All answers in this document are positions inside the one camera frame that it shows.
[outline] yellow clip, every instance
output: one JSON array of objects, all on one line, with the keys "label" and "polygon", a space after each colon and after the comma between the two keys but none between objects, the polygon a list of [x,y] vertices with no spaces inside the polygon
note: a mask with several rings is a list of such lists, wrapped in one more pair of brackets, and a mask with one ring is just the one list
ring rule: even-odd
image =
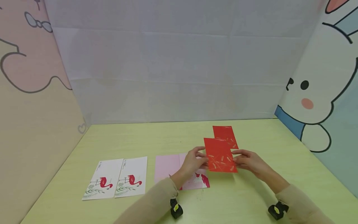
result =
[{"label": "yellow clip", "polygon": [[274,207],[274,210],[275,210],[275,212],[276,212],[277,214],[280,213],[280,210],[279,210],[276,206]]},{"label": "yellow clip", "polygon": [[176,212],[176,211],[178,210],[178,208],[179,208],[179,204],[176,204],[176,205],[174,206],[174,211]]}]

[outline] person's right hand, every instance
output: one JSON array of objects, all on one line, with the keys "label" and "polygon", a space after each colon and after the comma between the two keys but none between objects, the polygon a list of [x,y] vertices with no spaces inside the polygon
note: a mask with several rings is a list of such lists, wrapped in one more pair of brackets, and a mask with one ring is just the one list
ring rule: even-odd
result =
[{"label": "person's right hand", "polygon": [[265,177],[274,172],[274,170],[255,152],[239,149],[232,151],[232,154],[241,154],[234,158],[234,162],[238,168],[251,171],[262,181],[265,181]]}]

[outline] finger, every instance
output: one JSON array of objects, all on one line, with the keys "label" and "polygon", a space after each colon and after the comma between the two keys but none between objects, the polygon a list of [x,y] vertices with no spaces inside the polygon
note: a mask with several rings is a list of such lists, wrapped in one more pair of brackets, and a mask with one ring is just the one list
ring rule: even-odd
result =
[{"label": "finger", "polygon": [[237,156],[234,158],[234,162],[239,165],[248,165],[250,162],[250,158]]},{"label": "finger", "polygon": [[248,151],[245,149],[238,149],[238,150],[234,150],[231,152],[232,154],[236,155],[236,154],[242,154],[242,155],[246,155],[248,157],[250,157],[252,155],[252,151]]},{"label": "finger", "polygon": [[203,165],[204,163],[207,163],[209,161],[209,158],[208,157],[204,157],[204,158],[200,158],[198,159],[198,163],[200,165]]},{"label": "finger", "polygon": [[196,156],[196,157],[206,157],[206,155],[203,154],[203,153],[201,153],[201,152],[197,152],[197,153],[195,154],[195,156]]},{"label": "finger", "polygon": [[250,172],[253,172],[252,169],[247,165],[237,165],[236,167],[239,169],[248,170]]},{"label": "finger", "polygon": [[234,162],[238,161],[240,158],[248,158],[246,155],[239,155],[239,156],[236,156],[234,157]]},{"label": "finger", "polygon": [[199,167],[199,169],[204,169],[204,170],[208,170],[209,169],[209,166],[206,166],[206,165],[201,165],[200,167]]},{"label": "finger", "polygon": [[197,153],[200,150],[204,150],[205,146],[196,146],[195,148],[192,149],[192,151],[194,151],[195,153]]}]

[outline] pink cheek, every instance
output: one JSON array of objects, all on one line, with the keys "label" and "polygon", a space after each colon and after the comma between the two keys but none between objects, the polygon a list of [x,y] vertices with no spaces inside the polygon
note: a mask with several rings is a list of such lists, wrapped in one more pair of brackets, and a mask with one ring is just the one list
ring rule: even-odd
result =
[{"label": "pink cheek", "polygon": [[313,102],[310,99],[303,98],[301,100],[302,106],[308,110],[313,108]]}]

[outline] person's left hand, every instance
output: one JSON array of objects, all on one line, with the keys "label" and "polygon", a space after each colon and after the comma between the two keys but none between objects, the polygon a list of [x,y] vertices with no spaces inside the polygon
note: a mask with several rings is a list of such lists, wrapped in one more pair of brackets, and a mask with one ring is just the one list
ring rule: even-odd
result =
[{"label": "person's left hand", "polygon": [[170,178],[178,189],[191,178],[195,171],[198,169],[208,169],[209,158],[205,154],[199,152],[204,150],[204,146],[197,146],[190,150],[185,157],[182,167],[173,174]]},{"label": "person's left hand", "polygon": [[208,169],[208,161],[209,158],[206,157],[205,154],[199,152],[200,150],[204,150],[204,146],[197,146],[192,150],[188,151],[188,154],[185,156],[185,160],[183,162],[180,170],[186,176],[191,176],[198,169]]}]

